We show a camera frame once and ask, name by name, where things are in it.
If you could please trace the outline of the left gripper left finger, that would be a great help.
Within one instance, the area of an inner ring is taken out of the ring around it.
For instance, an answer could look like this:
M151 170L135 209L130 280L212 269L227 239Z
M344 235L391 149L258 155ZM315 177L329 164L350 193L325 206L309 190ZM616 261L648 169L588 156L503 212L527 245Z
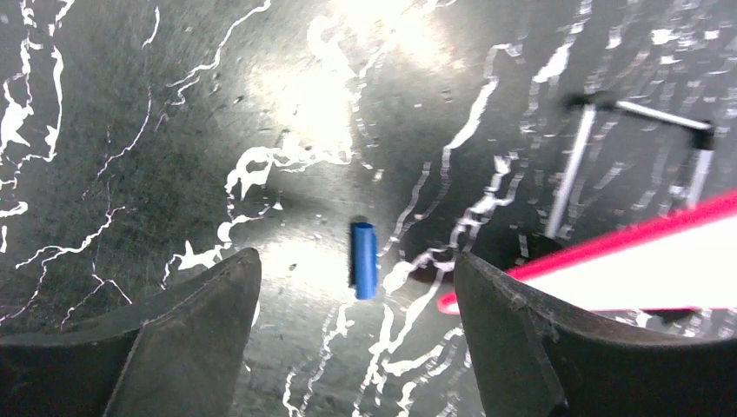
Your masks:
M261 283L246 248L68 331L4 336L2 415L227 415Z

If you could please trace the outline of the pink framed whiteboard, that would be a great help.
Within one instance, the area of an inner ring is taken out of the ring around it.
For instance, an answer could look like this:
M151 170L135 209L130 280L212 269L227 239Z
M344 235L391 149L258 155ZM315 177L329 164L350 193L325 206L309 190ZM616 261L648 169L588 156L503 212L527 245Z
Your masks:
M508 274L589 311L732 308L736 194L563 249Z

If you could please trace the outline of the blue marker cap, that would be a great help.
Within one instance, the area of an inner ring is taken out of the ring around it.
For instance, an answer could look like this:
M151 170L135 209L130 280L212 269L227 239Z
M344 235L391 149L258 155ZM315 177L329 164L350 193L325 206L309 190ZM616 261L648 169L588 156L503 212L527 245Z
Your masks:
M351 254L355 298L371 300L378 284L376 236L371 223L356 222L352 225Z

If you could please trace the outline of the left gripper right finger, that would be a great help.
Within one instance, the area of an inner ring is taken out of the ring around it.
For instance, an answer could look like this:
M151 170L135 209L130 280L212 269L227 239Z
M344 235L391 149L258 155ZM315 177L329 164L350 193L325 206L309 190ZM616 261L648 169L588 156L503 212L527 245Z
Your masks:
M736 342L665 334L575 307L473 254L455 292L488 416L733 416Z

